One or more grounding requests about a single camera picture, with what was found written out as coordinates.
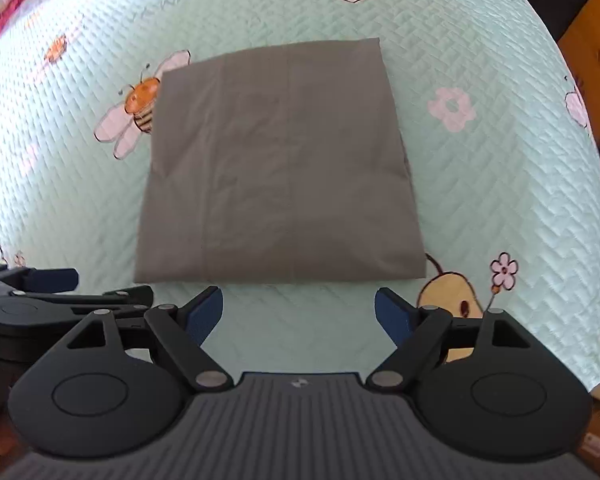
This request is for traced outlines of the mint bee-print bed quilt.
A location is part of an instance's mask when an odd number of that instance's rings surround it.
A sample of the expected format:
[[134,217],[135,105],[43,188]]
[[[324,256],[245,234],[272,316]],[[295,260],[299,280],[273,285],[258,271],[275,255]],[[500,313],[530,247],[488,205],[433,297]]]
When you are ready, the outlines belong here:
[[150,144],[94,130],[144,67],[376,38],[430,274],[464,278],[600,383],[600,155],[524,0],[27,0],[0,37],[0,259],[129,286]]

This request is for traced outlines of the grey-green t-shirt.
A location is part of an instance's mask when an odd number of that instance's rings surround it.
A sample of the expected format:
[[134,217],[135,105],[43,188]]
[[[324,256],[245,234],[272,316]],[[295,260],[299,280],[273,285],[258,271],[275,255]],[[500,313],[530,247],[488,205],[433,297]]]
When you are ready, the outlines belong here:
[[223,54],[163,76],[134,278],[411,280],[426,273],[380,43]]

